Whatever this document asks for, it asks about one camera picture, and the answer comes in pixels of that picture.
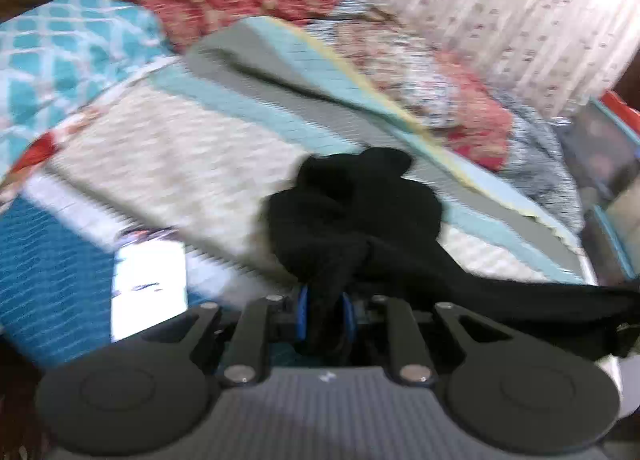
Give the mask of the teal lid storage box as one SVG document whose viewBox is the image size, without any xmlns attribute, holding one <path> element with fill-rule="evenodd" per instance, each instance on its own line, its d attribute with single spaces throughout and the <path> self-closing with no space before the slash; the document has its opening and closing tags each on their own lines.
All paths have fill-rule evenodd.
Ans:
<svg viewBox="0 0 640 460">
<path fill-rule="evenodd" d="M 591 98 L 558 128 L 582 199 L 582 246 L 600 284 L 639 275 L 639 134 Z"/>
</svg>

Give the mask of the red white floral cloth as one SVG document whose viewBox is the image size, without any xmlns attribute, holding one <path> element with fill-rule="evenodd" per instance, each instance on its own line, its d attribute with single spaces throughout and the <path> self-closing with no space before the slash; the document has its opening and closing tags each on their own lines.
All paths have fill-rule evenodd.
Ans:
<svg viewBox="0 0 640 460">
<path fill-rule="evenodd" d="M 347 59 L 449 149 L 494 173 L 506 165 L 513 114 L 457 56 L 355 0 L 339 4 L 306 31 Z"/>
</svg>

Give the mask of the grey speckled blanket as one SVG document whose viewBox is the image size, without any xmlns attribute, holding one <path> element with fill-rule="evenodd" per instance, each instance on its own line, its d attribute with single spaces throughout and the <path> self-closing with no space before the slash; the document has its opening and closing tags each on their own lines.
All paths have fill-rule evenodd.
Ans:
<svg viewBox="0 0 640 460">
<path fill-rule="evenodd" d="M 498 175 L 577 235 L 584 228 L 582 200 L 551 126 L 532 106 L 491 87 L 493 100 L 512 114 L 506 164 Z"/>
</svg>

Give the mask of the teal diamond pattern pillow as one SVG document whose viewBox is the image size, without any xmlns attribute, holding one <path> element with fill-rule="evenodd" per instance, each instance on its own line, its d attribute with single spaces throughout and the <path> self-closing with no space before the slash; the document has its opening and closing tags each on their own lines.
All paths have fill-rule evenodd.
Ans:
<svg viewBox="0 0 640 460">
<path fill-rule="evenodd" d="M 113 0 L 54 0 L 1 24 L 1 173 L 41 135 L 171 55 L 160 20 Z"/>
</svg>

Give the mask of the patchwork quilt bedspread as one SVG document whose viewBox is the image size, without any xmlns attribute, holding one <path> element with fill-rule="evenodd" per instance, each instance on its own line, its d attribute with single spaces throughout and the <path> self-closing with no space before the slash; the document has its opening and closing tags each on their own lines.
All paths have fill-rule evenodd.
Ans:
<svg viewBox="0 0 640 460">
<path fill-rule="evenodd" d="M 40 368 L 111 337 L 116 238 L 134 224 L 186 244 L 191 302 L 241 305 L 293 284 L 268 236 L 269 198 L 309 158 L 372 147 L 408 152 L 410 180 L 444 207 L 439 243 L 489 278 L 582 284 L 582 250 L 559 220 L 444 148 L 336 47 L 256 17 L 108 90 L 78 134 L 61 137 L 1 219 L 1 322 Z"/>
</svg>

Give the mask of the black pants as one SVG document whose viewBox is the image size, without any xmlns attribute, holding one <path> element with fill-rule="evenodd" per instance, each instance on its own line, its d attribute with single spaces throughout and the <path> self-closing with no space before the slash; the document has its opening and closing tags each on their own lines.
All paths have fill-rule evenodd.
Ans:
<svg viewBox="0 0 640 460">
<path fill-rule="evenodd" d="M 307 290 L 305 352 L 329 356 L 345 343 L 347 295 L 402 298 L 415 310 L 451 302 L 590 360 L 634 347 L 638 280 L 595 287 L 467 272 L 440 245 L 444 207 L 406 178 L 412 164 L 381 147 L 309 157 L 294 186 L 268 199 L 271 250 Z"/>
</svg>

